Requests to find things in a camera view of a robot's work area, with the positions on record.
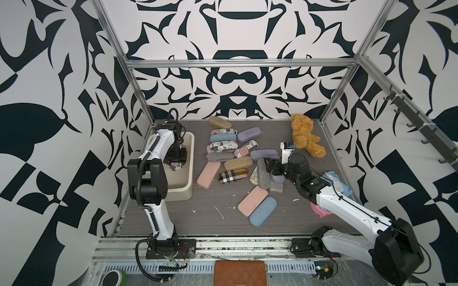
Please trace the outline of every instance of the brown teddy bear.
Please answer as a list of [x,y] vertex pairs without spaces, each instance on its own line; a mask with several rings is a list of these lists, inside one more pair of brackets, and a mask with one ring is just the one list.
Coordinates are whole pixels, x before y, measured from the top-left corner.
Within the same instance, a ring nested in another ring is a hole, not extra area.
[[320,137],[313,135],[313,120],[302,114],[291,116],[291,127],[293,128],[294,146],[299,149],[306,149],[312,157],[323,158],[326,150],[318,145]]

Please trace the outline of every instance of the mounting plate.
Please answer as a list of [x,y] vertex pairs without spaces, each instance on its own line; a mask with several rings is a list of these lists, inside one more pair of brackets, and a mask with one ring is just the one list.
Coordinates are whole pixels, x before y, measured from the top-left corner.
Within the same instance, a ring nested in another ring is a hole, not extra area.
[[[174,256],[175,259],[186,259],[190,253],[195,254],[197,242],[195,239],[178,239],[178,254]],[[152,242],[148,243],[148,250],[146,251],[146,259],[162,259],[164,255],[173,253],[175,250],[168,247],[156,248]]]
[[293,245],[293,254],[297,258],[309,258],[317,257],[317,255],[322,257],[330,257],[332,254],[333,257],[340,257],[339,253],[329,252],[327,249],[322,249],[319,254],[312,252],[312,246],[310,244],[310,238],[293,238],[291,243]]

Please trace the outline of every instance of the pink object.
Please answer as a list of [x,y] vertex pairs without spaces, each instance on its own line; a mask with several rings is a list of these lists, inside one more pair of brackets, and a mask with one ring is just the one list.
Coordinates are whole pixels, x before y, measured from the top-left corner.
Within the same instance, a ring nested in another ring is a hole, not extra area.
[[320,218],[324,218],[325,216],[328,216],[330,214],[332,214],[332,212],[330,211],[324,211],[322,210],[319,206],[317,206],[316,204],[310,202],[310,206],[312,207],[312,210],[320,216]]
[[268,192],[256,186],[237,206],[239,212],[244,216],[249,217],[251,213],[262,203],[267,197]]
[[197,184],[202,188],[208,189],[212,185],[220,166],[220,162],[208,162],[199,178],[197,178]]

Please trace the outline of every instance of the black and white patterned wall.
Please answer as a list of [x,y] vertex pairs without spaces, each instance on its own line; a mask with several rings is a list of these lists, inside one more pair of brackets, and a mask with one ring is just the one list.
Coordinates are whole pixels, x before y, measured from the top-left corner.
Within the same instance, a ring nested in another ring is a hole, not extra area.
[[367,55],[458,141],[458,3],[400,0],[388,20]]
[[[369,53],[455,141],[457,11],[456,1],[400,0]],[[364,206],[411,223],[431,256],[413,282],[458,283],[458,174],[386,96],[359,68],[327,121],[333,144]]]
[[[103,0],[129,59],[353,57],[382,0]],[[343,67],[137,70],[153,115],[318,118]]]
[[319,118],[347,68],[137,69],[135,76],[154,117],[170,108],[180,118]]
[[2,285],[87,269],[148,126],[132,95],[89,1],[2,1]]

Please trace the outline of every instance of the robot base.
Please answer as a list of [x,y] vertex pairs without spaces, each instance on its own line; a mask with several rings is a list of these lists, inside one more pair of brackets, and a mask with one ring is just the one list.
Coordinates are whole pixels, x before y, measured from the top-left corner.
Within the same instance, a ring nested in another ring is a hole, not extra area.
[[172,237],[167,240],[153,240],[148,243],[146,259],[161,259],[178,251],[175,259],[186,259],[190,254],[195,254],[195,239],[178,239],[174,229]]
[[340,257],[339,253],[330,252],[323,245],[322,237],[332,227],[322,226],[314,233],[311,238],[293,238],[291,240],[292,253],[297,258],[308,258],[308,257]]

